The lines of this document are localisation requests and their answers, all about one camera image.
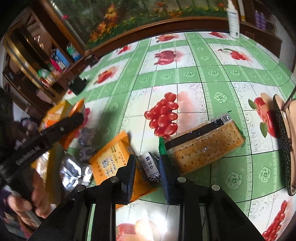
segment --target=spray bottle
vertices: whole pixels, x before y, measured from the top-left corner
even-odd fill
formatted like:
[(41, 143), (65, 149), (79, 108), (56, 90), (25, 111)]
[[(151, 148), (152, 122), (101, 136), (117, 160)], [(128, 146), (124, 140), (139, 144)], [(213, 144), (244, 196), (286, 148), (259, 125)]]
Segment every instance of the spray bottle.
[(228, 0), (227, 15), (229, 23), (229, 35), (239, 39), (239, 14), (231, 0)]

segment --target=clear plastic wrapper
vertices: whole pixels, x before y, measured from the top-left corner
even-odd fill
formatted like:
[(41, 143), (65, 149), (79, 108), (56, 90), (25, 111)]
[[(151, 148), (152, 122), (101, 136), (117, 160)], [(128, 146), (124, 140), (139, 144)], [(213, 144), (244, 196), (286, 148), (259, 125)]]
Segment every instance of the clear plastic wrapper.
[(244, 138), (228, 113), (188, 131), (164, 139), (167, 155), (181, 174), (216, 161), (244, 144)]
[(80, 184), (88, 187), (92, 178), (91, 166), (77, 162), (70, 154), (66, 154), (63, 158), (59, 173), (64, 189), (70, 192)]

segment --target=table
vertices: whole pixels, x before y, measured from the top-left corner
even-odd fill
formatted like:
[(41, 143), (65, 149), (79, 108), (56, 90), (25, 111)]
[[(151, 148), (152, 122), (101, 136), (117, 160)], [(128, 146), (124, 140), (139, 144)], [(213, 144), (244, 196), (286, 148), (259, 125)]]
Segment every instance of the table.
[[(91, 109), (86, 126), (96, 128), (95, 148), (125, 130), (136, 155), (158, 156), (158, 137), (144, 112), (167, 92), (177, 95), (177, 133), (231, 111), (245, 144), (186, 177), (204, 186), (218, 184), (261, 234), (287, 202), (281, 235), (295, 213), (296, 198), (285, 189), (281, 143), (264, 100), (275, 94), (286, 100), (296, 81), (270, 51), (242, 34), (233, 39), (226, 33), (175, 33), (117, 49), (80, 77), (88, 80), (85, 90), (64, 98), (72, 104), (85, 99)], [(68, 152), (75, 155), (80, 148), (75, 139)], [(177, 240), (178, 207), (166, 204), (161, 188), (117, 211), (117, 224), (139, 219), (153, 221), (160, 240)]]

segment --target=green foliage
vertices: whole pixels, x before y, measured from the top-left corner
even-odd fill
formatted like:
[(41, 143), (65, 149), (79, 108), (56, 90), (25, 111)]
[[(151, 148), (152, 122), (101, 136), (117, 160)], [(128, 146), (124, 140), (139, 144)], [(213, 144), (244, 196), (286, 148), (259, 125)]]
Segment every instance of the green foliage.
[(120, 22), (116, 27), (112, 28), (109, 33), (102, 34), (96, 41), (89, 41), (86, 45), (86, 49), (92, 49), (101, 43), (118, 36), (126, 31), (132, 30), (136, 27), (143, 26), (150, 23), (155, 23), (162, 20), (172, 19), (176, 17), (191, 17), (191, 16), (217, 16), (217, 17), (227, 17), (227, 12), (223, 8), (215, 10), (214, 8), (200, 8), (200, 7), (188, 7), (182, 11), (172, 11), (172, 12), (152, 12), (152, 13), (142, 13), (138, 16), (134, 16), (128, 21)]

